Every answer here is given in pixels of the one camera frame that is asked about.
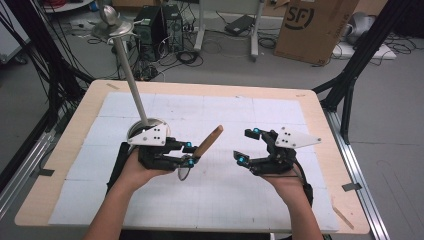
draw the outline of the computer tower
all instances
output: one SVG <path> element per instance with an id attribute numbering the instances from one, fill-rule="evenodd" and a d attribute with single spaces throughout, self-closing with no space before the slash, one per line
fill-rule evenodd
<path id="1" fill-rule="evenodd" d="M 176 4 L 162 6 L 165 29 L 168 36 L 168 51 L 184 51 L 183 18 Z"/>
<path id="2" fill-rule="evenodd" d="M 141 59 L 159 60 L 160 43 L 166 37 L 161 7 L 143 6 L 134 19 L 134 23 L 134 34 L 140 46 Z"/>

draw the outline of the triangular white bracket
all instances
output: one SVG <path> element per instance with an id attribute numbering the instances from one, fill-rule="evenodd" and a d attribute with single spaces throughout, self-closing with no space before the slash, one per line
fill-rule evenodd
<path id="1" fill-rule="evenodd" d="M 275 141 L 275 146 L 295 149 L 318 143 L 321 143 L 321 138 L 282 127 Z"/>
<path id="2" fill-rule="evenodd" d="M 131 145 L 164 146 L 167 128 L 168 125 L 159 124 L 128 139 L 128 143 Z"/>

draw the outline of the sf logo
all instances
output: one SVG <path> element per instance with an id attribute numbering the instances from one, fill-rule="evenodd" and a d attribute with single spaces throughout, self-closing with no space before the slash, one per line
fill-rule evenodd
<path id="1" fill-rule="evenodd" d="M 285 26 L 291 30 L 305 29 L 314 17 L 314 9 L 291 7 Z"/>

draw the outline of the human arm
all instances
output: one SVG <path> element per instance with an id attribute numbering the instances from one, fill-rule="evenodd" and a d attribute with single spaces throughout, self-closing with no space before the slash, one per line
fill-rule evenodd
<path id="1" fill-rule="evenodd" d="M 138 162 L 138 149 L 129 156 L 121 175 L 112 186 L 91 222 L 84 240 L 117 240 L 133 193 L 150 179 L 169 173 L 148 170 Z"/>
<path id="2" fill-rule="evenodd" d="M 303 191 L 302 182 L 293 170 L 285 173 L 283 177 L 263 178 L 271 183 L 287 205 L 292 226 L 292 239 L 322 240 L 315 215 Z"/>

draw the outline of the white paper sheet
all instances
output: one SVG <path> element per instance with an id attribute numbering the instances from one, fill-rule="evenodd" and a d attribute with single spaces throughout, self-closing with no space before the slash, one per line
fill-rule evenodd
<path id="1" fill-rule="evenodd" d="M 248 97 L 143 94 L 148 117 L 165 120 L 171 136 L 199 145 L 219 124 L 224 132 L 181 182 L 177 173 L 152 179 L 133 196 L 124 227 L 163 230 L 278 232 L 290 230 L 287 207 L 272 186 L 236 164 L 233 150 L 265 157 L 265 143 L 245 129 L 308 133 L 297 101 Z M 110 93 L 70 169 L 50 224 L 89 225 L 105 196 L 120 143 L 138 120 L 129 93 Z M 297 149 L 314 188 L 313 210 L 321 230 L 338 230 L 314 147 Z"/>

